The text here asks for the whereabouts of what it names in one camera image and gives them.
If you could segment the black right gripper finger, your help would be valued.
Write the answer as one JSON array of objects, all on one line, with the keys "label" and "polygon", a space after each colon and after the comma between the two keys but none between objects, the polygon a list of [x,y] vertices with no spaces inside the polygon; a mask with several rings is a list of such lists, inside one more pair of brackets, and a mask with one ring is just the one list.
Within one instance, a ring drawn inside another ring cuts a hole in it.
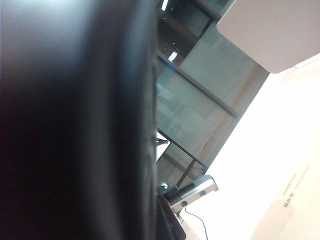
[{"label": "black right gripper finger", "polygon": [[185,240],[187,235],[168,201],[162,195],[157,195],[156,201],[156,239]]}]

